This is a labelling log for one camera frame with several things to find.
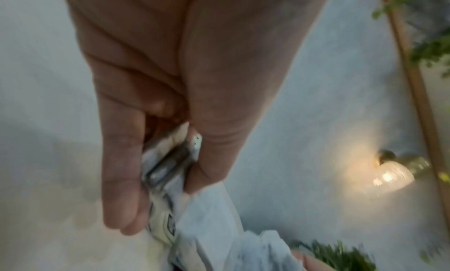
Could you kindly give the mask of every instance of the green plant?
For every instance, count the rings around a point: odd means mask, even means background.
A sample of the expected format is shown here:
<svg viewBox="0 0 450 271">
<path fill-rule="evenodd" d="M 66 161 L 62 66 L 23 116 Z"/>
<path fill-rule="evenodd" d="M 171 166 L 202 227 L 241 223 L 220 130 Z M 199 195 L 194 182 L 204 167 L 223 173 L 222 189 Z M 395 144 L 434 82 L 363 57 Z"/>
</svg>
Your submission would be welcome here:
<svg viewBox="0 0 450 271">
<path fill-rule="evenodd" d="M 395 8 L 407 4 L 414 0 L 392 0 L 387 2 L 383 7 L 375 10 L 372 13 L 374 19 L 378 19 L 381 15 L 394 10 Z M 439 62 L 443 56 L 450 53 L 450 27 L 440 33 L 439 37 L 424 41 L 420 45 L 414 47 L 410 53 L 410 59 L 413 64 L 419 64 L 421 61 L 425 62 L 427 67 L 432 67 L 433 64 Z M 442 73 L 442 77 L 450 76 L 450 59 L 445 62 L 447 69 Z"/>
<path fill-rule="evenodd" d="M 291 248 L 304 247 L 311 251 L 320 261 L 328 264 L 337 271 L 376 271 L 375 263 L 370 260 L 369 255 L 358 248 L 348 249 L 341 241 L 334 246 L 321 244 L 313 241 L 311 245 L 296 241 Z"/>
</svg>

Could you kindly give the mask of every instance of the wooden frame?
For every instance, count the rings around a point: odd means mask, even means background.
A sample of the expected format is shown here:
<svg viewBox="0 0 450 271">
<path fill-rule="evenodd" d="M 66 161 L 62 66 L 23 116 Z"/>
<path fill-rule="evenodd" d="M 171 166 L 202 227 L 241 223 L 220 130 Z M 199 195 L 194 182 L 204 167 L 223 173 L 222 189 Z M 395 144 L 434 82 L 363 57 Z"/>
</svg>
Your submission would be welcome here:
<svg viewBox="0 0 450 271">
<path fill-rule="evenodd" d="M 434 173 L 436 176 L 439 175 L 439 173 L 446 173 L 448 170 L 442 154 L 435 119 L 433 117 L 433 111 L 430 107 L 427 89 L 423 82 L 422 74 L 418 67 L 411 67 L 408 64 L 408 53 L 412 44 L 406 31 L 406 24 L 404 22 L 401 10 L 397 9 L 392 13 L 389 13 L 388 19 L 392 27 L 398 52 L 402 59 L 403 70 L 411 89 Z M 450 185 L 443 182 L 438 177 L 436 178 L 438 182 L 439 194 L 442 200 L 443 212 L 447 222 L 447 229 L 450 231 Z"/>
</svg>

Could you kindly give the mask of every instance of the wall sconce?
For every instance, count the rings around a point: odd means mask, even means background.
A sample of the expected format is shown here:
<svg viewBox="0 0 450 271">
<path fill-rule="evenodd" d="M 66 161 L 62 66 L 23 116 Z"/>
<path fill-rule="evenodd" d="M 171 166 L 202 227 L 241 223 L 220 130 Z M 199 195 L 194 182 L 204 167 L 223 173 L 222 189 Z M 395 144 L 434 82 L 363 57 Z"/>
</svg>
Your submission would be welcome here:
<svg viewBox="0 0 450 271">
<path fill-rule="evenodd" d="M 374 159 L 375 178 L 367 192 L 384 194 L 399 190 L 415 179 L 425 175 L 431 164 L 420 156 L 402 155 L 392 151 L 381 151 Z"/>
</svg>

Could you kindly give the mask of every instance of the human hand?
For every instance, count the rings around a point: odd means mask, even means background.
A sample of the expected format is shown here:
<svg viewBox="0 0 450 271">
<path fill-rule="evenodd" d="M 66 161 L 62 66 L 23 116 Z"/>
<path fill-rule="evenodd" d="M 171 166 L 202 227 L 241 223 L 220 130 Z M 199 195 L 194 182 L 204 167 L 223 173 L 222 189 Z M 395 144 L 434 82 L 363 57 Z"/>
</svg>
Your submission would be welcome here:
<svg viewBox="0 0 450 271">
<path fill-rule="evenodd" d="M 144 140 L 189 120 L 202 135 L 185 190 L 224 179 L 325 0 L 67 0 L 93 73 L 109 228 L 147 223 Z"/>
<path fill-rule="evenodd" d="M 292 256 L 303 262 L 303 267 L 307 271 L 336 271 L 327 264 L 314 257 L 308 256 L 299 251 L 291 250 Z"/>
</svg>

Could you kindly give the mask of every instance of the wooden trim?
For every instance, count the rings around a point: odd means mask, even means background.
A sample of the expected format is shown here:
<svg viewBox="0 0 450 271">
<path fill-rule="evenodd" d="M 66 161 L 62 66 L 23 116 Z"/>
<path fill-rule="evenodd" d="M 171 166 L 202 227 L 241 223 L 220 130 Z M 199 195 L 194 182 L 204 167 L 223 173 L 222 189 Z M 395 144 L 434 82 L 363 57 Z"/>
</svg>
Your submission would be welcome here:
<svg viewBox="0 0 450 271">
<path fill-rule="evenodd" d="M 408 53 L 412 44 L 406 31 L 406 24 L 401 9 L 396 9 L 388 14 L 388 19 L 397 43 L 398 52 L 402 59 L 403 70 L 411 89 L 414 105 L 419 116 L 422 133 L 427 145 L 434 173 L 435 175 L 439 175 L 439 173 L 442 172 L 445 173 L 447 172 L 447 167 L 442 154 L 435 119 L 428 100 L 427 89 L 423 82 L 422 73 L 418 67 L 412 67 L 408 61 Z M 436 178 L 442 200 L 443 212 L 447 222 L 447 229 L 450 231 L 450 185 L 443 182 L 438 177 Z"/>
</svg>

